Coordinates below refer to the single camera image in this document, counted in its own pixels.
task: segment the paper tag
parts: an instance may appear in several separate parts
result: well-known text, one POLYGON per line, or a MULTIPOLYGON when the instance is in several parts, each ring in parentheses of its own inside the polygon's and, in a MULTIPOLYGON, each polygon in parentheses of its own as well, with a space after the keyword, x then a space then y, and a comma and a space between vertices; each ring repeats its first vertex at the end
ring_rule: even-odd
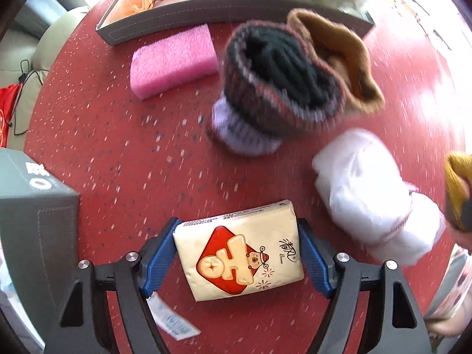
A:
POLYGON ((168 307, 157 293, 153 293, 147 302, 156 325, 170 334, 176 341, 195 337, 201 333, 189 321, 168 307))

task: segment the pink fluffy item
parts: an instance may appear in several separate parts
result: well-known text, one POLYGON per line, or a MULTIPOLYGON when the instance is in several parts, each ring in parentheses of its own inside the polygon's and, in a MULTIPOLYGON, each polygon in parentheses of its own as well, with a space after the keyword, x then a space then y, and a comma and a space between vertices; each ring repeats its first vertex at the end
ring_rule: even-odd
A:
POLYGON ((201 25, 139 48, 133 54, 129 82, 140 99, 217 73, 218 58, 208 26, 201 25))

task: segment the red speckled table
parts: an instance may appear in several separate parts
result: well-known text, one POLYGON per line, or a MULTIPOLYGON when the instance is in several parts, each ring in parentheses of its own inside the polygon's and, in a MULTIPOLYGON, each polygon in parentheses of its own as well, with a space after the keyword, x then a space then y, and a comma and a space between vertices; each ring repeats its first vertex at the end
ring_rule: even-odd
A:
MULTIPOLYGON (((80 258, 103 264, 137 250, 170 216, 191 220, 291 199, 322 238, 338 251, 371 261, 330 221, 314 187, 312 157, 348 128, 376 133, 393 153, 402 176, 443 207, 443 158, 463 149, 455 91, 447 66, 411 17, 386 0, 382 17, 365 42, 373 76, 386 97, 384 112, 350 118, 335 130, 285 142, 270 157, 227 154, 205 134, 219 77, 171 89, 140 101, 129 89, 133 52, 176 33, 157 33, 110 47, 95 26, 111 0, 85 17, 58 56, 41 91, 25 151, 81 193, 80 258)), ((218 56, 234 25, 213 24, 218 56)), ((435 294, 452 242, 444 235, 415 267, 404 269, 424 312, 435 294)), ((196 303, 178 259, 160 295, 201 334, 176 342, 163 333, 172 353, 304 354, 327 301, 308 278, 256 294, 196 303)), ((361 294, 348 344, 360 340, 367 295, 361 294)), ((113 306, 117 337, 124 332, 113 306)))

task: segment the sofa cushion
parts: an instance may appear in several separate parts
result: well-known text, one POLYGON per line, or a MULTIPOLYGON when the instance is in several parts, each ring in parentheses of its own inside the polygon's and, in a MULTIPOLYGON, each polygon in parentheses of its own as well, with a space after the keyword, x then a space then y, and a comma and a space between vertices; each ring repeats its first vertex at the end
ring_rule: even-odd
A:
MULTIPOLYGON (((31 67, 31 58, 39 40, 19 30, 7 30, 0 42, 0 88, 18 84, 21 76, 22 60, 28 60, 31 67)), ((23 63, 27 72, 28 63, 23 63)))
POLYGON ((89 10, 87 6, 72 9, 48 28, 32 56, 33 69, 46 71, 51 69, 65 42, 89 10))
POLYGON ((27 135, 26 133, 21 133, 28 130, 32 111, 35 108, 36 100, 42 86, 38 75, 41 78, 41 81, 44 82, 48 72, 39 71, 38 74, 32 72, 31 76, 23 85, 20 95, 17 98, 18 104, 11 118, 13 126, 10 128, 6 140, 6 147, 9 149, 23 150, 24 141, 27 135))

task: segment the blue gripper pad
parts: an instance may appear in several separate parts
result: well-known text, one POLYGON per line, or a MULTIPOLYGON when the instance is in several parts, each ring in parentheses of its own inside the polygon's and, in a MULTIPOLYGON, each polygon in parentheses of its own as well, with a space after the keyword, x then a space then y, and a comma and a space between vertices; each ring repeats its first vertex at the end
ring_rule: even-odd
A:
POLYGON ((331 298, 337 287, 337 273, 330 248, 313 232, 306 219, 298 219, 301 261, 312 279, 315 289, 331 298))
POLYGON ((172 264, 177 252, 172 233, 177 225, 181 223, 180 219, 172 217, 159 235, 146 241, 139 251, 142 259, 137 284, 146 298, 159 290, 172 264))

